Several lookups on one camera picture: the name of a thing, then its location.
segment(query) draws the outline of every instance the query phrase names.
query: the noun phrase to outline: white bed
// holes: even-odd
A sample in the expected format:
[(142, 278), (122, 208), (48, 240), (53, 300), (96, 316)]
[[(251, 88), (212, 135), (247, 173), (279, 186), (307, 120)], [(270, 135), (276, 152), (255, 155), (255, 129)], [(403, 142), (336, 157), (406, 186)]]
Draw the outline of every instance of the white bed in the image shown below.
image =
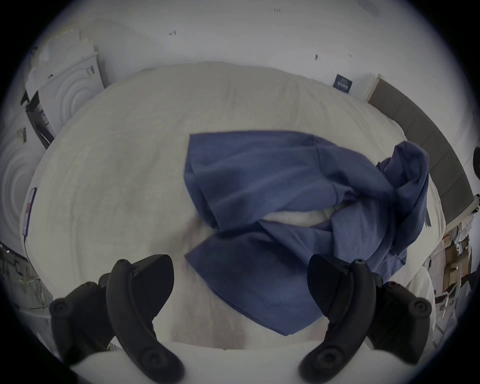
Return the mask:
[[(175, 286), (154, 320), (160, 342), (255, 349), (323, 340), (324, 318), (287, 337), (248, 320), (217, 298), (184, 260), (212, 233), (184, 186), (189, 134), (239, 130), (313, 133), (373, 163), (391, 156), (405, 139), (371, 105), (278, 70), (198, 63), (132, 75), (69, 121), (33, 177), (30, 188), (38, 191), (26, 250), (54, 297), (98, 281), (118, 259), (135, 262), (166, 253), (174, 263)], [(423, 228), (408, 249), (407, 265), (392, 277), (403, 285), (444, 234), (433, 182), (427, 208), (432, 226)], [(282, 220), (307, 225), (332, 212), (289, 213)]]

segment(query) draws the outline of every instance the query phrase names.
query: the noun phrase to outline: tag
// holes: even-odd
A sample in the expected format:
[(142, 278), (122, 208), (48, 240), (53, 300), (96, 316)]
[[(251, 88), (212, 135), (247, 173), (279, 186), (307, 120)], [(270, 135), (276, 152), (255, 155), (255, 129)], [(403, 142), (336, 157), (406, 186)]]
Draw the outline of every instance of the tag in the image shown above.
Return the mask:
[(425, 225), (427, 227), (431, 227), (432, 226), (432, 222), (430, 221), (430, 215), (428, 214), (428, 210), (427, 210), (427, 213), (425, 214)]
[(25, 237), (28, 234), (28, 224), (30, 224), (30, 212), (32, 212), (32, 204), (33, 204), (33, 199), (35, 199), (35, 194), (36, 194), (36, 187), (32, 188), (32, 190), (30, 191), (27, 208), (25, 209), (24, 230), (23, 230), (23, 234)]
[(95, 69), (93, 68), (93, 65), (90, 66), (90, 68), (87, 68), (87, 75), (92, 76), (95, 73)]

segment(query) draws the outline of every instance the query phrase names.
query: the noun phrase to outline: bed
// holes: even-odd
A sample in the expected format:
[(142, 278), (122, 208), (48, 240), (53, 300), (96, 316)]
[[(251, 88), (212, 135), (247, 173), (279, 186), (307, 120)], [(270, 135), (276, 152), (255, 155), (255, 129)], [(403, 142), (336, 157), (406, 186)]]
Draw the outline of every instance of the bed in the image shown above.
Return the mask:
[(369, 104), (401, 127), (408, 140), (430, 155), (430, 177), (442, 202), (448, 232), (479, 205), (452, 146), (433, 121), (408, 97), (379, 75), (367, 96)]
[[(154, 319), (159, 341), (257, 349), (323, 340), (325, 318), (287, 337), (252, 322), (217, 298), (184, 259), (212, 233), (184, 186), (189, 134), (258, 129), (312, 133), (375, 164), (406, 139), (373, 105), (302, 76), (209, 62), (141, 71), (82, 107), (35, 172), (25, 251), (47, 289), (62, 297), (98, 281), (118, 259), (166, 253), (175, 286)], [(269, 219), (311, 225), (336, 209)], [(427, 209), (431, 226), (424, 226), (407, 264), (392, 277), (403, 285), (445, 232), (432, 179)]]

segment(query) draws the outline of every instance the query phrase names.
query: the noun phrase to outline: wire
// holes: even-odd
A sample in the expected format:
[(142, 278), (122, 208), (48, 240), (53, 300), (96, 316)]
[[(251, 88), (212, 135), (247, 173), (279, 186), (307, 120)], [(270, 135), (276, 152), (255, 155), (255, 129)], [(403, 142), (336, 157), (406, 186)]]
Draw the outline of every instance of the wire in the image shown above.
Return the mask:
[(24, 309), (24, 310), (25, 310), (25, 309), (26, 309), (26, 310), (45, 309), (45, 308), (48, 307), (48, 305), (45, 305), (45, 306), (43, 306), (43, 307), (24, 308), (24, 307), (21, 307), (20, 305), (18, 305), (18, 304), (16, 304), (16, 303), (14, 303), (13, 301), (12, 301), (11, 303), (12, 303), (12, 305), (15, 306), (18, 310), (20, 310), (20, 309)]

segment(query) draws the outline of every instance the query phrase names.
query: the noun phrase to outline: white wall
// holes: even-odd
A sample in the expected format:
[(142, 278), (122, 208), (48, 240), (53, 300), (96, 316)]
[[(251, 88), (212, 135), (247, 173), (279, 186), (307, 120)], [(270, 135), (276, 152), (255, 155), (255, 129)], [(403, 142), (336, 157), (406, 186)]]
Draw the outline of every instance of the white wall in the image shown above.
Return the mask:
[[(96, 46), (105, 86), (141, 69), (203, 60), (326, 84), (337, 73), (353, 81), (380, 73), (433, 120), (468, 169), (479, 128), (455, 58), (403, 1), (362, 0), (369, 1), (378, 18), (355, 0), (83, 0), (45, 35), (69, 23), (80, 28)], [(480, 192), (480, 181), (467, 175)]]

